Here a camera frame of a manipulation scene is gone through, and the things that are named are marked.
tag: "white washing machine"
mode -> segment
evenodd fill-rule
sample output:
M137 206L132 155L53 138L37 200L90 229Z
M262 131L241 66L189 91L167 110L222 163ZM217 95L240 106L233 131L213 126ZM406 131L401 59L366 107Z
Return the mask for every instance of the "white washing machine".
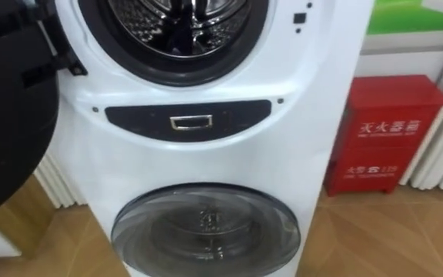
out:
M130 275L294 276L373 0L20 1L0 41L25 89L63 69L50 154Z

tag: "red cabinet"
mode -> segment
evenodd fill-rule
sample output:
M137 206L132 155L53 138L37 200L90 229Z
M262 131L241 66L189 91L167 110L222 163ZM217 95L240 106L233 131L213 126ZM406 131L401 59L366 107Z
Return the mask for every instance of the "red cabinet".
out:
M442 106L443 94L423 75L356 78L325 180L328 194L392 192Z

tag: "black control panel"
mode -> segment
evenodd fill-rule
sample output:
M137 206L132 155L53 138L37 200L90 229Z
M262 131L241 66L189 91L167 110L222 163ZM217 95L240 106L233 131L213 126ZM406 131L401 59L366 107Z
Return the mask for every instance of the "black control panel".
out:
M206 142L242 132L271 114L268 100L108 107L110 123L169 142Z

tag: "laminate floor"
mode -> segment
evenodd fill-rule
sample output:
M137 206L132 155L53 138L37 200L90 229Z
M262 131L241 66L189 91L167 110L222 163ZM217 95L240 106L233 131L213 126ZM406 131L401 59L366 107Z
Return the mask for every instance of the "laminate floor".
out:
M0 277L123 276L86 206L56 214L35 258L0 259ZM443 277L443 191L321 194L298 277L375 276Z

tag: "transparent door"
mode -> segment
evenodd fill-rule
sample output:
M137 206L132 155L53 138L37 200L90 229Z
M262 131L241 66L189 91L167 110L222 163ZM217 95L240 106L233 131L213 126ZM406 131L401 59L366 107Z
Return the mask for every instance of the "transparent door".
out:
M112 230L122 260L152 277L265 276L300 246L280 201L234 185L176 185L127 204Z

